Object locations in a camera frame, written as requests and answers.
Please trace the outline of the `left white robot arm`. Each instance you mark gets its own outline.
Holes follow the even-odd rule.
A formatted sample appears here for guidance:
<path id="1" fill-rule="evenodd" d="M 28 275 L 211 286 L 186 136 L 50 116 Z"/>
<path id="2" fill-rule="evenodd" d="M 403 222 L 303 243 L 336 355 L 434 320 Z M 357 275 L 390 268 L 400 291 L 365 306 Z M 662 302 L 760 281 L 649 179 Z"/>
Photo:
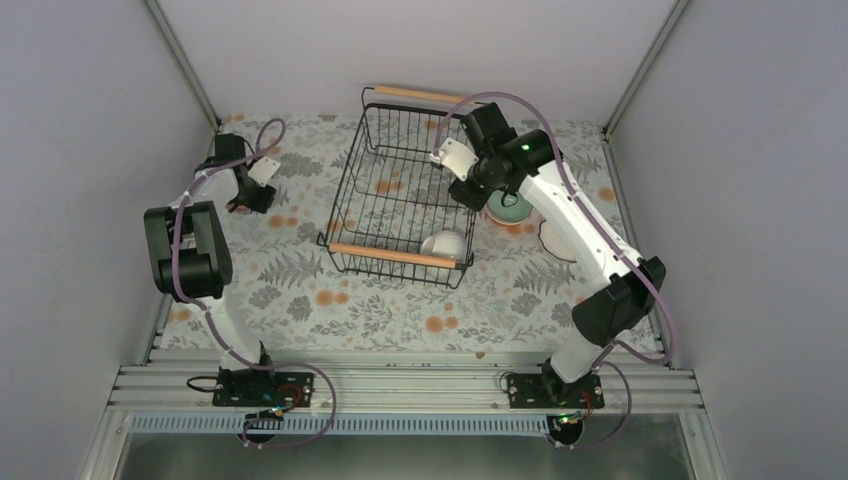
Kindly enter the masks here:
<path id="1" fill-rule="evenodd" d="M 221 216 L 245 208 L 265 214 L 276 189 L 266 176 L 251 176 L 247 140 L 232 134 L 214 137 L 214 154 L 195 170 L 187 191 L 166 206 L 151 208 L 143 224 L 156 288 L 172 297 L 205 328 L 223 370 L 246 370 L 239 392 L 255 405 L 270 402 L 278 377 L 271 360 L 244 318 L 230 307 L 227 292 L 234 267 Z"/>

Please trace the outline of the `mint green bowl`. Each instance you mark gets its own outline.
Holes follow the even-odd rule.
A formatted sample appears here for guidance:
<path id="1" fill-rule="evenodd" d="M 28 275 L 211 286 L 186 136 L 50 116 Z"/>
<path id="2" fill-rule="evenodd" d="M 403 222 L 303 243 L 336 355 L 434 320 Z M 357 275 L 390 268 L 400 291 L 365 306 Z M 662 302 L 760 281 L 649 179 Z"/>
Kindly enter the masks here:
<path id="1" fill-rule="evenodd" d="M 532 213 L 532 205 L 520 194 L 495 191 L 484 206 L 484 211 L 494 222 L 511 226 L 525 221 Z"/>

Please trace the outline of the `red patterned bowl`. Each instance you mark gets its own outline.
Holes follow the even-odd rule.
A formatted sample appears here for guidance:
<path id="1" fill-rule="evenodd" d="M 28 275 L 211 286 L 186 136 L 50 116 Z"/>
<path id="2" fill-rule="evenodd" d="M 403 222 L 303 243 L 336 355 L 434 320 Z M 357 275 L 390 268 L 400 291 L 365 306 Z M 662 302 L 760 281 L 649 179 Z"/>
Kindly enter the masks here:
<path id="1" fill-rule="evenodd" d="M 230 204 L 230 205 L 227 206 L 227 212 L 245 215 L 245 214 L 250 214 L 252 212 L 252 210 L 250 208 L 248 208 L 247 206 Z"/>

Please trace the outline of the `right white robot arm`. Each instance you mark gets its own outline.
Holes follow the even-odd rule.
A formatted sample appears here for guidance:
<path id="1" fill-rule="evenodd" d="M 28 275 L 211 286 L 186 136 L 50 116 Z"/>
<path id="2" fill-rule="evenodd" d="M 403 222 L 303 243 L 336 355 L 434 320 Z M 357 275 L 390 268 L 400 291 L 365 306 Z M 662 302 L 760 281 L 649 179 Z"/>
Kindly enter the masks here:
<path id="1" fill-rule="evenodd" d="M 573 333 L 542 366 L 544 399 L 565 407 L 618 336 L 652 311 L 666 267 L 658 257 L 643 257 L 598 212 L 565 164 L 544 117 L 538 129 L 519 135 L 496 103 L 483 104 L 462 116 L 464 142 L 444 137 L 450 120 L 445 115 L 440 121 L 430 158 L 453 173 L 451 198 L 480 211 L 496 191 L 519 194 L 542 214 L 587 277 L 589 295 L 572 309 Z"/>

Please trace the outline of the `black wire dish rack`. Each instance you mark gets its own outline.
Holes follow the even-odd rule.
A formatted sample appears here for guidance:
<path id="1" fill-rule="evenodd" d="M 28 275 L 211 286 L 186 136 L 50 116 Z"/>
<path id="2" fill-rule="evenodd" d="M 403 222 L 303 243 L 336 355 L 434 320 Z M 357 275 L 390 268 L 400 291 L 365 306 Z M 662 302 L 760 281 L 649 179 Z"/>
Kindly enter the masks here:
<path id="1" fill-rule="evenodd" d="M 440 131 L 444 108 L 383 86 L 364 87 L 360 100 L 362 113 L 318 245 L 342 273 L 457 288 L 474 262 L 476 214 L 451 198 L 453 174 L 429 155 L 438 134 L 465 141 L 461 117 L 454 115 Z M 424 264 L 426 239 L 443 230 L 463 236 L 458 259 Z"/>

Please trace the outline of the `white cylindrical bowl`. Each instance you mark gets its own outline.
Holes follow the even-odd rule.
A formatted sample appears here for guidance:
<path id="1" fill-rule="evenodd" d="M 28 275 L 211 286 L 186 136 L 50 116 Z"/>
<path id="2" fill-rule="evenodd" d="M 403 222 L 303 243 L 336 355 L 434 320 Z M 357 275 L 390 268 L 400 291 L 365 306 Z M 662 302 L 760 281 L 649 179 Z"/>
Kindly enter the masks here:
<path id="1" fill-rule="evenodd" d="M 577 263 L 575 255 L 571 252 L 566 243 L 558 236 L 555 229 L 549 225 L 547 220 L 542 220 L 540 222 L 538 238 L 542 248 L 557 260 L 572 264 Z"/>

